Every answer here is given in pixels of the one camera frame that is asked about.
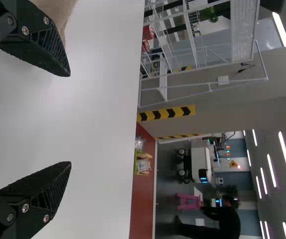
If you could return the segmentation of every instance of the white pegboard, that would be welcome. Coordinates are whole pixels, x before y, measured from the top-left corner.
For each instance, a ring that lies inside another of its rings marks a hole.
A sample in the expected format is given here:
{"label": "white pegboard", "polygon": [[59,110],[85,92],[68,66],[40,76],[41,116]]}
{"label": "white pegboard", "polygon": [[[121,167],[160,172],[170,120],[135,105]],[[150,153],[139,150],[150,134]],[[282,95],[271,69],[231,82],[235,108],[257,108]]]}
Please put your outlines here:
{"label": "white pegboard", "polygon": [[254,30],[260,0],[231,0],[232,62],[253,57]]}

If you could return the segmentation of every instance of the person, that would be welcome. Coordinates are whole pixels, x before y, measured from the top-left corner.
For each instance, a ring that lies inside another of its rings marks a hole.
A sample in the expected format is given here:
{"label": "person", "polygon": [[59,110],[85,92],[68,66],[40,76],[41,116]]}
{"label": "person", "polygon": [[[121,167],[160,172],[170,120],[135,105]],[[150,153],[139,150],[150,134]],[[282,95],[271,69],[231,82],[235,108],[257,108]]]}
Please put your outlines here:
{"label": "person", "polygon": [[203,214],[212,220],[219,221],[219,229],[183,224],[175,216],[177,234],[192,239],[239,239],[241,224],[237,211],[234,208],[234,199],[222,196],[223,206],[219,208],[201,207]]}

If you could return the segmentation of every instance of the shoe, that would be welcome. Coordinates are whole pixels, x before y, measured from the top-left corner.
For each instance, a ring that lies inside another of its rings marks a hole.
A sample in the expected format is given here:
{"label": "shoe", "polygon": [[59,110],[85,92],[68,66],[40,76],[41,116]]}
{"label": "shoe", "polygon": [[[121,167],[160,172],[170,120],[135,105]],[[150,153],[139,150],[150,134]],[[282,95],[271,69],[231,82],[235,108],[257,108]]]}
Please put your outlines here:
{"label": "shoe", "polygon": [[176,225],[179,225],[179,224],[182,224],[182,221],[180,220],[179,216],[175,216],[175,224]]}
{"label": "shoe", "polygon": [[175,230],[175,234],[179,235],[179,225],[182,224],[182,221],[180,220],[180,218],[176,215],[174,218],[174,230]]}

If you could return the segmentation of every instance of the yellow black warning stripe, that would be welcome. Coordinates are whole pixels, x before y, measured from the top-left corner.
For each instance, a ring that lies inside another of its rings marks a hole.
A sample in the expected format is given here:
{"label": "yellow black warning stripe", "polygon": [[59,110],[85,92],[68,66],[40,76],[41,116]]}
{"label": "yellow black warning stripe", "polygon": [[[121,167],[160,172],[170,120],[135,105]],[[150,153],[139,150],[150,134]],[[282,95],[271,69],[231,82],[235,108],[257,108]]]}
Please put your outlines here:
{"label": "yellow black warning stripe", "polygon": [[200,136],[200,135],[203,135],[203,133],[188,133],[188,134],[175,135],[175,136],[156,137],[154,139],[174,139],[174,138],[194,137],[194,136]]}
{"label": "yellow black warning stripe", "polygon": [[189,71],[189,70],[191,70],[191,66],[184,66],[184,67],[182,67],[182,68],[175,68],[175,69],[173,70],[173,72]]}
{"label": "yellow black warning stripe", "polygon": [[178,118],[183,116],[195,116],[196,109],[194,105],[181,106],[154,111],[146,111],[137,113],[137,122],[164,120],[169,118]]}

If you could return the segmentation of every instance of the ceiling light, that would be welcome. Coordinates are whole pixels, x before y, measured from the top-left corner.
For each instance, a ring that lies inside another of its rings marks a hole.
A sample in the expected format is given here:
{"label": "ceiling light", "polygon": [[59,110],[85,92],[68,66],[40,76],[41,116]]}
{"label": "ceiling light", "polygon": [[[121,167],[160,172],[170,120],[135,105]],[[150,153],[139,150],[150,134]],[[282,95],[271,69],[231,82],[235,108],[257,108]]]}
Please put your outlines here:
{"label": "ceiling light", "polygon": [[259,196],[260,196],[260,199],[262,199],[261,190],[260,190],[260,184],[259,184],[259,179],[258,179],[257,176],[256,176],[256,179],[257,179],[257,185],[258,185],[258,190],[259,190]]}
{"label": "ceiling light", "polygon": [[249,150],[247,150],[247,155],[248,155],[249,165],[250,165],[250,167],[251,167],[251,160],[250,160]]}
{"label": "ceiling light", "polygon": [[261,171],[261,176],[262,176],[262,182],[263,182],[264,192],[265,192],[266,194],[268,194],[267,185],[266,185],[266,180],[265,180],[264,174],[263,174],[263,169],[260,168],[260,171]]}
{"label": "ceiling light", "polygon": [[282,224],[283,224],[284,234],[286,235],[286,223],[285,223],[285,222],[283,222]]}
{"label": "ceiling light", "polygon": [[268,163],[269,163],[269,168],[270,168],[270,172],[271,172],[271,177],[272,177],[272,182],[273,182],[273,186],[276,187],[277,186],[277,182],[276,182],[276,178],[274,176],[274,172],[273,172],[273,167],[271,164],[271,159],[270,159],[270,155],[267,155],[268,158]]}
{"label": "ceiling light", "polygon": [[254,144],[255,144],[256,146],[258,146],[257,138],[256,138],[256,133],[254,132],[254,129],[252,130],[252,133],[253,133]]}
{"label": "ceiling light", "polygon": [[286,47],[286,30],[284,29],[280,15],[277,14],[276,12],[272,12],[272,15],[273,15],[273,19],[276,23],[276,26],[277,26],[281,41],[283,43],[283,46]]}
{"label": "ceiling light", "polygon": [[266,233],[267,233],[267,238],[270,239],[270,234],[269,234],[269,229],[268,229],[268,224],[266,221],[264,221],[264,225],[266,226]]}
{"label": "ceiling light", "polygon": [[280,140],[280,143],[281,143],[283,156],[284,156],[284,159],[286,161],[286,144],[284,143],[284,139],[283,139],[283,135],[282,135],[281,131],[279,132],[279,140]]}
{"label": "ceiling light", "polygon": [[262,237],[263,237],[263,239],[266,239],[266,238],[264,237],[263,224],[262,224],[262,222],[261,222],[261,221],[260,221],[260,226],[261,226]]}

